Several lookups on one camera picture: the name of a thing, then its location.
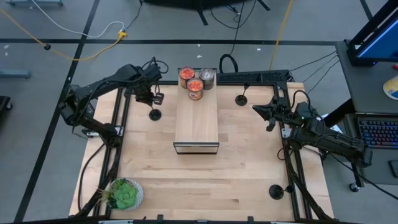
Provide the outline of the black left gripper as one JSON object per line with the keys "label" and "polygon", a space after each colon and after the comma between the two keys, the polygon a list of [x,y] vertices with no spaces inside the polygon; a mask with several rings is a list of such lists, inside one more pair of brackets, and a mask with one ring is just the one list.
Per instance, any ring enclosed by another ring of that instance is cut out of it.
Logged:
{"label": "black left gripper", "polygon": [[133,92],[145,93],[136,95],[136,101],[152,107],[153,104],[161,105],[164,100],[163,93],[157,93],[153,99],[152,85],[162,78],[157,64],[152,63],[145,69],[139,69],[138,73],[133,76]]}

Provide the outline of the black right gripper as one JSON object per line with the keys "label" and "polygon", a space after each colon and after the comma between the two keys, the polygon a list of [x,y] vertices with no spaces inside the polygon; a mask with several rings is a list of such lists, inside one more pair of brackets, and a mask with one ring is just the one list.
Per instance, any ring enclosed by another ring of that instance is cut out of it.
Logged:
{"label": "black right gripper", "polygon": [[272,131],[277,121],[287,124],[295,123],[290,103],[276,96],[271,99],[269,105],[253,105],[252,108],[264,121],[269,122],[266,131]]}

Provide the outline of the black candlestick holder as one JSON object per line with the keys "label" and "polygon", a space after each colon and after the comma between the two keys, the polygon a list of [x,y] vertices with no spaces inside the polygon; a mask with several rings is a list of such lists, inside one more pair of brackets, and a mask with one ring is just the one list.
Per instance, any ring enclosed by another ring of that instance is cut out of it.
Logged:
{"label": "black candlestick holder", "polygon": [[149,118],[152,121],[158,121],[161,117],[162,117],[162,112],[152,107],[151,111],[149,112]]}
{"label": "black candlestick holder", "polygon": [[250,87],[250,83],[249,82],[245,82],[244,83],[244,91],[242,94],[238,95],[235,98],[235,103],[239,106],[245,106],[248,102],[248,99],[245,96],[246,90]]}
{"label": "black candlestick holder", "polygon": [[285,192],[291,194],[293,191],[294,187],[291,185],[286,186],[286,188],[282,188],[280,185],[274,184],[269,188],[269,195],[274,200],[280,200],[283,198]]}

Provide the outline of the metal tin candle orange wax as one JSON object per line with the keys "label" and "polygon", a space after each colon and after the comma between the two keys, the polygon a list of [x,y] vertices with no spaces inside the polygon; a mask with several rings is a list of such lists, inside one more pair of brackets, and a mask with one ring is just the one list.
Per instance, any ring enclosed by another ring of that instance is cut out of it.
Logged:
{"label": "metal tin candle orange wax", "polygon": [[195,77],[192,67],[183,67],[179,70],[179,81],[182,88],[187,89],[188,81]]}
{"label": "metal tin candle orange wax", "polygon": [[188,97],[191,100],[200,100],[203,97],[203,82],[199,78],[192,78],[187,82]]}

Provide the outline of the metal tin candle grey wax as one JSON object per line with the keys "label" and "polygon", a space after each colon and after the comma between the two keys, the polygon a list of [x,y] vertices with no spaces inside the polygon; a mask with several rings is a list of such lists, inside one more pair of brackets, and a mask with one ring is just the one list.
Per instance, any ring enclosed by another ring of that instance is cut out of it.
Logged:
{"label": "metal tin candle grey wax", "polygon": [[203,89],[210,90],[214,86],[216,71],[212,68],[203,68],[199,71],[198,77],[203,82]]}

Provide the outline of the black perforated controller box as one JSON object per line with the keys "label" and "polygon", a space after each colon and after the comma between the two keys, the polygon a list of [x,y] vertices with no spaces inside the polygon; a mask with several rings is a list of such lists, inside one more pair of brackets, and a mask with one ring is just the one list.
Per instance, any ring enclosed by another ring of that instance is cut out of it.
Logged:
{"label": "black perforated controller box", "polygon": [[217,83],[276,83],[287,82],[290,79],[288,70],[236,72],[217,74]]}

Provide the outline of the wooden box platform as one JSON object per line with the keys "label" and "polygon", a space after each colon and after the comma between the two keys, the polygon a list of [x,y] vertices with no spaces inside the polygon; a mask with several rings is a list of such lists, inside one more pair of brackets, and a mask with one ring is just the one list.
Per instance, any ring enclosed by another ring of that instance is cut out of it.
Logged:
{"label": "wooden box platform", "polygon": [[[200,100],[191,100],[188,97],[188,89],[180,85],[180,69],[178,69],[177,115],[173,147],[179,155],[216,155],[220,146],[216,76],[212,89],[203,89],[203,97]],[[200,69],[193,69],[194,78],[199,78]]]}

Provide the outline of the white sheet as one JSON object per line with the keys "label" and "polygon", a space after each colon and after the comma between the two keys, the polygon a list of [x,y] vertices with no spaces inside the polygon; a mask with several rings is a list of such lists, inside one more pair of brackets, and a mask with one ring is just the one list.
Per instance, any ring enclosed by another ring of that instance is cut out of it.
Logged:
{"label": "white sheet", "polygon": [[[323,114],[322,118],[326,118],[327,116],[328,116],[328,113]],[[341,129],[337,125],[332,126],[330,129],[332,129],[332,130],[334,130],[336,132],[342,133]]]}

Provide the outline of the green succulent in white pot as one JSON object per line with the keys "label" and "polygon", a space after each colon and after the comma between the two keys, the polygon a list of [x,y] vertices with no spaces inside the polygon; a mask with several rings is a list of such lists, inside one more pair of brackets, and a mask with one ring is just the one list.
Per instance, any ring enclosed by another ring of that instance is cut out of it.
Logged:
{"label": "green succulent in white pot", "polygon": [[112,210],[135,210],[144,200],[143,187],[132,179],[115,179],[99,192],[98,203],[105,203]]}

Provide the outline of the grey computer cart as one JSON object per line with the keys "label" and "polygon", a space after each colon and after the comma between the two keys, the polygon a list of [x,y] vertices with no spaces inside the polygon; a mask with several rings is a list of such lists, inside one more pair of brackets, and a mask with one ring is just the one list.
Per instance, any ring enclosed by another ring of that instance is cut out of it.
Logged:
{"label": "grey computer cart", "polygon": [[[373,67],[354,67],[349,61],[345,42],[336,44],[336,51],[346,79],[350,99],[335,111],[341,116],[345,131],[352,137],[361,138],[358,119],[387,119],[398,121],[398,100],[389,98],[382,86],[389,79],[398,75],[389,62],[379,62]],[[363,175],[350,184],[352,191],[364,186],[363,182],[398,185],[398,149],[375,148],[372,165],[367,168],[353,166]]]}

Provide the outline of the black stand base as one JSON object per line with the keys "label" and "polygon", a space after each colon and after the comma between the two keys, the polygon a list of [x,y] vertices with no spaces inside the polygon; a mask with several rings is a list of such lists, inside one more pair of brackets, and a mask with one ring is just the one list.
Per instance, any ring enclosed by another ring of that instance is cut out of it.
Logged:
{"label": "black stand base", "polygon": [[[241,16],[240,16],[241,12],[237,11],[231,4],[235,4],[238,2],[244,2],[244,1],[245,0],[139,0],[140,4],[145,2],[145,3],[154,4],[154,5],[158,5],[158,6],[176,7],[176,8],[189,9],[189,10],[196,11],[199,14],[199,16],[205,26],[207,26],[208,23],[204,17],[203,12],[205,10],[210,10],[212,17],[217,22],[219,22],[223,26],[228,27],[230,29],[237,29],[238,27],[243,26],[246,23],[246,21],[249,19],[250,15],[252,14],[252,11],[254,10],[254,7],[256,6],[257,3],[259,3],[266,11],[270,11],[270,7],[263,0],[250,0],[250,1],[254,1],[253,5],[252,5],[252,9],[251,9],[250,13],[248,14],[248,16],[244,20],[242,20]],[[232,10],[234,13],[236,13],[238,15],[238,20],[236,21],[238,23],[238,26],[236,26],[236,27],[228,26],[215,17],[212,9],[216,8],[216,7],[221,7],[221,6],[229,8],[230,10]]]}

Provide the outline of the black backlit keyboard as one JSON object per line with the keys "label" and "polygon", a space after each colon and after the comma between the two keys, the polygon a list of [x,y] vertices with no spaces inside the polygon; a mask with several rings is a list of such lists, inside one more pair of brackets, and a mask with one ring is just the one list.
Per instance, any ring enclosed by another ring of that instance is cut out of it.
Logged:
{"label": "black backlit keyboard", "polygon": [[398,121],[359,118],[358,128],[368,147],[398,149]]}

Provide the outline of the white yellow blue disc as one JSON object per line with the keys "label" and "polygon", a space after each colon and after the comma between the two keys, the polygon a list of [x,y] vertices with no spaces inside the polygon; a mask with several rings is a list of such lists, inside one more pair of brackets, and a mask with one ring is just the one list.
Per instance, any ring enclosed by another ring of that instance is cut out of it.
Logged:
{"label": "white yellow blue disc", "polygon": [[398,75],[385,82],[382,89],[389,98],[398,100]]}

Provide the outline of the black computer monitor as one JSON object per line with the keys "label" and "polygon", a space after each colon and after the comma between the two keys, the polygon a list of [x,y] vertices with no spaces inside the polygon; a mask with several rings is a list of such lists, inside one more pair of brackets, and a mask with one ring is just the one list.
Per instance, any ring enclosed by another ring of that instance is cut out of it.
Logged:
{"label": "black computer monitor", "polygon": [[398,0],[388,0],[347,43],[347,47],[348,58],[353,66],[398,63]]}

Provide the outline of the grey metal floor bar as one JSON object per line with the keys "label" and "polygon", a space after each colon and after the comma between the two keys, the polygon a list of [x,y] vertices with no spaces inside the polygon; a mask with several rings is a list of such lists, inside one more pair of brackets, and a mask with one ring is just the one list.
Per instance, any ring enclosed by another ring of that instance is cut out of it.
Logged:
{"label": "grey metal floor bar", "polygon": [[28,70],[0,69],[0,78],[26,78],[29,79],[31,74]]}
{"label": "grey metal floor bar", "polygon": [[6,3],[8,3],[11,6],[17,6],[17,5],[22,5],[22,4],[37,4],[39,6],[41,5],[54,5],[54,6],[63,6],[63,1],[62,0],[6,0]]}

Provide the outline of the black floor object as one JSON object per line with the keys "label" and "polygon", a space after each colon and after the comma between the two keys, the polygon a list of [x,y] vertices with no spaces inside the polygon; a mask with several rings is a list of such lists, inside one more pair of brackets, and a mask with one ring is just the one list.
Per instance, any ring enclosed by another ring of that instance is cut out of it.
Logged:
{"label": "black floor object", "polygon": [[0,112],[12,109],[11,98],[8,96],[0,96]]}

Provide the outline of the black aluminium table frame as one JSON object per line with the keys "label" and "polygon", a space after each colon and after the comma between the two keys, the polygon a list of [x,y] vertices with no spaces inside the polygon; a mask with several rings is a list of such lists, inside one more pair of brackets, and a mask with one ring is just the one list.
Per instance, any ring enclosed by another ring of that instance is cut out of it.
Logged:
{"label": "black aluminium table frame", "polygon": [[269,187],[289,181],[279,128],[266,131],[267,123],[252,109],[270,102],[274,89],[252,86],[246,92],[249,104],[234,99],[242,86],[217,87],[218,140],[216,154],[177,154],[174,149],[177,101],[175,82],[160,85],[165,99],[162,118],[149,119],[149,107],[132,101],[118,176],[140,183],[144,200],[136,210],[113,211],[113,218],[166,220],[292,221],[306,216],[300,194],[285,194],[280,200]]}

